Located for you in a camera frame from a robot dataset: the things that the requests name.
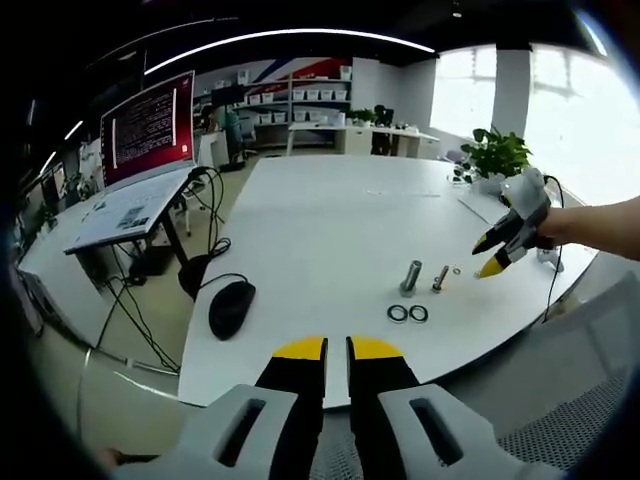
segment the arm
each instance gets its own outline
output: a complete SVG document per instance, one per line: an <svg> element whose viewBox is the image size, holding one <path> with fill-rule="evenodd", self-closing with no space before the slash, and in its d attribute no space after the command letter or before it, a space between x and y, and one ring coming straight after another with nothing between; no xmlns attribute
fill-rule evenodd
<svg viewBox="0 0 640 480"><path fill-rule="evenodd" d="M552 208L540 235L640 260L640 197L602 207Z"/></svg>

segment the red screen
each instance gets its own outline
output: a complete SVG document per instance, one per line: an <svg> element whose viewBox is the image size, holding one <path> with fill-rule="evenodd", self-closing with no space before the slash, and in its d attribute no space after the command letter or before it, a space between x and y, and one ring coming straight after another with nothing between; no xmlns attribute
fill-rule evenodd
<svg viewBox="0 0 640 480"><path fill-rule="evenodd" d="M155 85L102 116L105 185L193 158L193 72Z"/></svg>

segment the washer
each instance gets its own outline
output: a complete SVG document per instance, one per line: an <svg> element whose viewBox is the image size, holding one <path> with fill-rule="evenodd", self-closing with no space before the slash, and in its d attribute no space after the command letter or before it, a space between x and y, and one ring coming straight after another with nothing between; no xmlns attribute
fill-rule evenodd
<svg viewBox="0 0 640 480"><path fill-rule="evenodd" d="M394 315L394 312L400 312L400 315L397 315L397 314ZM402 305L398 305L398 304L391 305L387 309L387 317L393 323L404 323L407 321L408 316L409 316L409 312Z"/></svg>
<svg viewBox="0 0 640 480"><path fill-rule="evenodd" d="M429 311L422 305L414 305L409 309L409 316L411 317L411 320L416 323L426 323L429 319Z"/></svg>

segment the window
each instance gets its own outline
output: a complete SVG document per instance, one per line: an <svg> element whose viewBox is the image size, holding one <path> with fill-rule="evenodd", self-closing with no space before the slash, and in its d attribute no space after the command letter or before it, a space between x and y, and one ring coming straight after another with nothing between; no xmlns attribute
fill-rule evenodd
<svg viewBox="0 0 640 480"><path fill-rule="evenodd" d="M640 112L608 63L536 46L525 140L531 162L589 204L640 194Z"/></svg>
<svg viewBox="0 0 640 480"><path fill-rule="evenodd" d="M496 91L495 45L441 55L436 65L431 127L470 137L491 127Z"/></svg>

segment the computer mouse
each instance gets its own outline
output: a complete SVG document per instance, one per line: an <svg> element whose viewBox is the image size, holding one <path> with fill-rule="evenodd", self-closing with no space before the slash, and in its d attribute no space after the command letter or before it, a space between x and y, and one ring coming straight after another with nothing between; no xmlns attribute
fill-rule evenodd
<svg viewBox="0 0 640 480"><path fill-rule="evenodd" d="M213 297L209 306L209 327L220 340L233 337L244 322L256 287L244 280L230 283Z"/></svg>

